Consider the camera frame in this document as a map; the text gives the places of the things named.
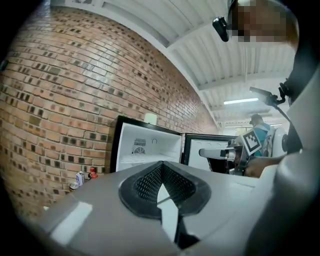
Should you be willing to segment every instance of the ceiling light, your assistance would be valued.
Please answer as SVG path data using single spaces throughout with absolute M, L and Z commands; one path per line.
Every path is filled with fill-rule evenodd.
M 234 103 L 242 103 L 242 102 L 256 102 L 258 101 L 258 98 L 245 98 L 245 99 L 237 99 L 237 100 L 230 100 L 230 101 L 224 101 L 224 105 L 228 104 L 234 104 Z

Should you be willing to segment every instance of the person wearing headset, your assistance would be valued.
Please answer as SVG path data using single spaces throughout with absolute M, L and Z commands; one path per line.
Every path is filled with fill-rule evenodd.
M 213 27 L 224 42 L 229 34 L 246 42 L 275 42 L 288 44 L 295 50 L 293 70 L 284 83 L 286 95 L 292 104 L 316 71 L 320 51 L 312 26 L 316 26 L 319 3 L 306 0 L 229 0 L 227 22 L 215 19 Z M 291 125 L 288 132 L 288 154 L 302 148 L 301 141 Z M 246 168 L 246 175 L 260 177 L 265 167 L 279 164 L 282 157 L 256 157 Z

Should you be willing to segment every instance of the cap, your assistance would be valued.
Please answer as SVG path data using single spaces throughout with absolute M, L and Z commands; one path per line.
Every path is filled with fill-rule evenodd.
M 249 122 L 249 124 L 252 125 L 252 124 L 253 124 L 253 121 L 256 121 L 256 120 L 263 120 L 263 119 L 262 119 L 262 116 L 259 115 L 259 114 L 253 114 L 253 115 L 251 116 L 251 121 Z

